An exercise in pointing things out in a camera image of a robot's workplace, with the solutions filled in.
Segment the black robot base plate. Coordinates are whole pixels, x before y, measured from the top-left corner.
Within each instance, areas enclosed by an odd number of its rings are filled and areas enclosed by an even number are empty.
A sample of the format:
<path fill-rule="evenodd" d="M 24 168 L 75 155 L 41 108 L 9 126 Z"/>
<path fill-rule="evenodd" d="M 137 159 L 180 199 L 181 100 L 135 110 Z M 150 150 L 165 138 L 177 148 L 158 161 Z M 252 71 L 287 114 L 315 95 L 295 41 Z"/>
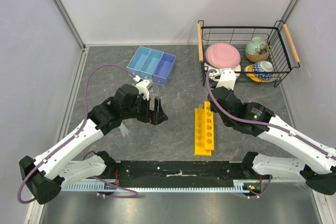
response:
<path fill-rule="evenodd" d="M 229 161 L 119 161 L 101 175 L 91 178 L 116 179 L 119 186 L 131 187 L 210 187 L 232 186 L 234 180 L 267 181 L 269 174 L 252 169 L 249 152 L 241 162 Z"/>

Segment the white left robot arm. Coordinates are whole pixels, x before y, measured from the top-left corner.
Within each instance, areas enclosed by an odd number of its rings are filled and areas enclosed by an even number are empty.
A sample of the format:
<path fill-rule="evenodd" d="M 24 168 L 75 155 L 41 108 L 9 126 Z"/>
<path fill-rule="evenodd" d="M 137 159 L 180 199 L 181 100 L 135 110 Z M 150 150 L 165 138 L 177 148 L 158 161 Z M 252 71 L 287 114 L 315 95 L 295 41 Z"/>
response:
<path fill-rule="evenodd" d="M 56 145 L 34 158 L 24 156 L 19 161 L 22 186 L 29 189 L 33 199 L 43 205 L 68 185 L 82 179 L 95 176 L 111 178 L 116 162 L 105 151 L 75 164 L 69 162 L 88 145 L 120 127 L 123 120 L 137 119 L 152 125 L 168 120 L 160 98 L 154 98 L 154 108 L 150 109 L 148 88 L 144 81 L 135 86 L 124 84 L 114 96 L 94 106 L 82 122 Z"/>

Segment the yellow test tube rack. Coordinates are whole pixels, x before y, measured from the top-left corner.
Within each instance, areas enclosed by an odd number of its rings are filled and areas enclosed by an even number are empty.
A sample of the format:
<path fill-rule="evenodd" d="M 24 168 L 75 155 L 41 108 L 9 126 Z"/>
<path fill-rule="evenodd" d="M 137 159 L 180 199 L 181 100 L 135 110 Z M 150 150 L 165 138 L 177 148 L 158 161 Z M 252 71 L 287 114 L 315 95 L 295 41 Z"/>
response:
<path fill-rule="evenodd" d="M 194 155 L 212 156 L 215 149 L 214 141 L 214 112 L 210 117 L 198 114 L 198 108 L 194 110 Z"/>

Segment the blue three-compartment drawer box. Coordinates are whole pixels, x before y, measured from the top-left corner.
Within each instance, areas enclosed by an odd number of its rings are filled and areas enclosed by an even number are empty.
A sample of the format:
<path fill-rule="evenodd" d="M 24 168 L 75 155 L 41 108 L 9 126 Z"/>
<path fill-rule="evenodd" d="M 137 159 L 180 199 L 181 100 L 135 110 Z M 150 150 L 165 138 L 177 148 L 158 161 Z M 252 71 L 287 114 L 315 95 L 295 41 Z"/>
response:
<path fill-rule="evenodd" d="M 127 69 L 142 79 L 151 79 L 166 87 L 175 66 L 176 56 L 167 52 L 140 46 Z"/>

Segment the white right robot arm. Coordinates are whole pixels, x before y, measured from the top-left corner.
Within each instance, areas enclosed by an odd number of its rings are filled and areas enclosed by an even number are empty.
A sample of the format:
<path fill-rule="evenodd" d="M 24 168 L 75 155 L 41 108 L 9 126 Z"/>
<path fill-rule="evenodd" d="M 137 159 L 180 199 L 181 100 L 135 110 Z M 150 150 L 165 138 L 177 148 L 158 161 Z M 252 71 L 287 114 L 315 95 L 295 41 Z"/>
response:
<path fill-rule="evenodd" d="M 321 194 L 335 194 L 335 148 L 302 134 L 259 103 L 242 103 L 233 90 L 219 87 L 208 92 L 211 110 L 220 115 L 226 127 L 275 144 L 293 156 L 269 157 L 248 152 L 240 166 L 245 178 L 292 178 L 304 181 Z"/>

